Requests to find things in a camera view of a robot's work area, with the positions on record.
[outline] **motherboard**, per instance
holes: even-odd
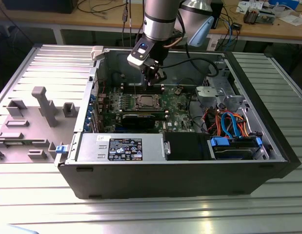
[[[194,132],[188,114],[188,93],[182,92],[182,87],[160,88],[160,92],[143,92],[138,88],[132,92],[114,87],[102,97],[103,132]]]

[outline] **warning label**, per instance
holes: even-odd
[[[110,139],[108,160],[142,160],[142,139]]]

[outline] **wooden workbench top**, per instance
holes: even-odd
[[[91,0],[92,5],[107,3],[108,0]],[[235,5],[238,0],[224,0],[225,7],[234,22],[242,24],[241,36],[251,37],[266,37],[279,39],[298,39],[302,40],[302,25],[293,26],[289,23],[276,19],[274,24],[244,24],[243,14],[236,13]],[[97,7],[97,10],[107,9],[113,6],[123,4],[122,0],[114,0],[107,6]],[[54,23],[54,24],[69,24],[69,25],[84,25],[84,26],[100,26],[100,27],[122,27],[122,12],[123,6],[112,9],[106,12],[106,18],[95,16],[91,13],[85,13],[75,9],[72,14],[59,14],[48,12],[32,12],[32,11],[9,11],[1,4],[5,13],[15,22],[36,22],[36,23]],[[80,5],[80,8],[89,11],[89,4],[86,1]],[[0,20],[7,20],[4,14],[0,11]],[[139,28],[142,23],[142,5],[132,4],[132,27]],[[210,33],[226,34],[227,29],[223,22],[218,23],[216,29],[212,29]]]

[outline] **circuit board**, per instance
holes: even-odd
[[[177,87],[166,88],[162,94],[125,94],[120,88],[107,93],[107,103],[102,110],[104,132],[107,133],[161,133],[194,132],[188,116],[186,93],[176,94]],[[121,124],[125,115],[145,115],[155,118],[151,129],[126,129]]]

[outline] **blue clip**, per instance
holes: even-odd
[[[56,147],[55,152],[57,154],[68,153],[68,147],[69,147],[69,145],[59,145]]]
[[[256,138],[256,142],[260,147],[262,146],[262,140],[259,137]]]
[[[93,94],[90,94],[90,101],[94,101],[96,99],[96,96],[94,96]]]
[[[211,146],[229,146],[230,142],[227,138],[225,137],[213,137],[210,140]]]
[[[86,118],[91,117],[91,115],[92,115],[92,113],[91,113],[90,111],[87,111],[87,113],[86,113]]]
[[[87,124],[83,125],[83,130],[88,132],[90,130],[89,126]]]

